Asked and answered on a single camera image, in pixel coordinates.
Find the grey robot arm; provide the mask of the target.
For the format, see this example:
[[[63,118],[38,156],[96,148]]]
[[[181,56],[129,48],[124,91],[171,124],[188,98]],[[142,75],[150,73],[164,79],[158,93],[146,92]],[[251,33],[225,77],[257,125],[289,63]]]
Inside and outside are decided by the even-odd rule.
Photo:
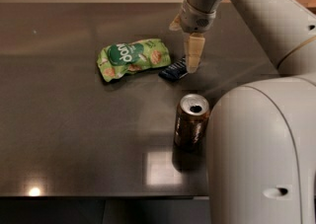
[[[184,0],[174,29],[193,40],[221,0]],[[211,224],[315,224],[315,15],[296,0],[230,0],[277,77],[239,86],[213,107],[206,134]]]

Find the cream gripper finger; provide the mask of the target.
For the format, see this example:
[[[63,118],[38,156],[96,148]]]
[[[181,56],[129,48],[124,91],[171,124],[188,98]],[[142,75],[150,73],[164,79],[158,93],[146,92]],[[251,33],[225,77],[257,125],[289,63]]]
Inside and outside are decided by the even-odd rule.
[[[169,30],[170,31],[180,31],[182,28],[181,28],[181,24],[180,24],[180,16],[177,15],[174,20],[171,22],[171,24],[169,25]]]
[[[188,73],[198,70],[205,43],[204,34],[192,33],[185,38],[185,56]]]

